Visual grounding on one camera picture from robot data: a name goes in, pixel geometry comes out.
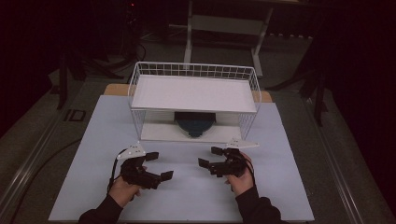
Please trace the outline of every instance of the human arm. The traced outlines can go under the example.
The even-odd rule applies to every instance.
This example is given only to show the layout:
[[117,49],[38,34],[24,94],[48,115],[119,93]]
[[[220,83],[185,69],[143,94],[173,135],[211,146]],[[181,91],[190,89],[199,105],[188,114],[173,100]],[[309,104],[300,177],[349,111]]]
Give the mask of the human arm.
[[232,186],[244,224],[287,223],[281,220],[279,210],[271,205],[268,198],[259,196],[253,173],[251,173],[253,170],[251,158],[244,153],[242,154],[247,159],[247,165],[250,169],[246,168],[245,172],[239,177],[227,175],[227,181]]
[[91,209],[79,218],[79,224],[110,224],[117,223],[123,207],[136,195],[140,195],[141,187],[129,185],[122,176],[114,181],[109,193],[96,208]]

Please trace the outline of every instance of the gray floor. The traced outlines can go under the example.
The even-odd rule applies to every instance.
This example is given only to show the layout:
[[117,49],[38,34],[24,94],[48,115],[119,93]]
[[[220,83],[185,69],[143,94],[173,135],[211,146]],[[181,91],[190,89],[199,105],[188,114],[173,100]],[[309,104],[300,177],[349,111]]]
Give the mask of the gray floor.
[[[264,72],[260,80],[261,87],[274,85],[290,77],[309,44],[309,39],[267,37],[260,54]],[[166,44],[143,40],[142,45],[146,48],[146,61],[183,61],[185,46],[179,39]],[[252,65],[248,49],[205,47],[205,43],[193,47],[191,61]],[[127,77],[131,71],[132,66],[119,74]],[[28,163],[26,160],[35,158],[31,155],[32,151],[40,151],[35,154],[35,167],[38,168],[57,150],[81,138],[106,85],[124,82],[126,78],[114,80],[90,73],[85,82],[69,79],[70,94],[64,110],[56,110],[57,95],[46,94],[0,139],[0,192],[4,192],[3,199],[5,193],[15,192],[7,187],[19,169]],[[312,119],[312,99],[302,99],[298,94],[300,85],[296,83],[282,91],[273,91],[271,95],[279,109],[314,212],[315,221],[310,223],[396,223],[331,93],[326,91],[325,105],[328,112],[322,114],[324,125],[319,128]],[[68,109],[85,110],[86,118],[82,122],[64,120]],[[43,166],[29,186],[14,223],[48,223],[51,208],[77,149],[78,143],[75,143]],[[28,186],[28,180],[21,182]],[[22,192],[19,189],[15,193],[21,195]],[[11,220],[16,204],[9,203],[7,208],[1,208],[2,211],[7,210],[1,223]]]

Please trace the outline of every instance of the table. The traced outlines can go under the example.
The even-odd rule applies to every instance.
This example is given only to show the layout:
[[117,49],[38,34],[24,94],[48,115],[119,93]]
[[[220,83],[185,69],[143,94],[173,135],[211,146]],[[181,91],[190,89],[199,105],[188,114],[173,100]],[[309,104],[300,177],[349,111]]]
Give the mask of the table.
[[[90,124],[49,216],[50,221],[77,221],[106,195],[112,163],[124,148],[137,142],[125,85],[110,85],[97,103]],[[244,149],[253,158],[259,193],[279,208],[282,218],[313,220],[304,186],[282,121],[274,103],[262,103],[247,136],[261,146]],[[154,174],[173,170],[171,180],[158,189],[143,190],[129,203],[121,221],[135,222],[241,222],[230,186],[198,166],[198,158],[224,161],[204,143],[141,142],[147,152],[158,151],[145,165]]]

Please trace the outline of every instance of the power cord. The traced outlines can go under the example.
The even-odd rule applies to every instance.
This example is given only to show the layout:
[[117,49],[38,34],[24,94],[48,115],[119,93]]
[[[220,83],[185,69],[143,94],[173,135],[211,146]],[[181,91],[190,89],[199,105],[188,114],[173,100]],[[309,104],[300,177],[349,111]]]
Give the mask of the power cord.
[[20,198],[20,201],[18,202],[18,205],[17,205],[17,207],[16,207],[16,209],[15,209],[15,212],[14,212],[14,214],[13,214],[11,220],[9,221],[9,224],[13,224],[13,223],[14,223],[15,218],[17,217],[18,211],[19,211],[20,208],[21,208],[21,205],[22,205],[22,203],[23,203],[23,200],[24,200],[24,198],[25,198],[25,196],[26,196],[26,194],[27,194],[29,188],[32,186],[32,183],[35,181],[35,178],[38,176],[38,174],[41,172],[41,170],[47,165],[47,163],[49,163],[49,161],[51,161],[51,160],[52,160],[55,156],[57,156],[60,152],[62,152],[63,150],[65,150],[65,149],[67,149],[67,148],[73,146],[75,143],[81,141],[81,139],[82,139],[82,138],[79,138],[79,139],[77,139],[77,140],[75,140],[75,141],[69,143],[69,144],[66,145],[65,147],[62,147],[62,148],[58,149],[54,154],[52,154],[48,159],[46,159],[46,160],[44,161],[43,164],[41,164],[41,166],[38,168],[38,170],[37,170],[37,171],[35,172],[35,174],[32,176],[30,182],[27,184],[25,190],[23,191],[23,194],[22,194],[22,196],[21,196],[21,198]]

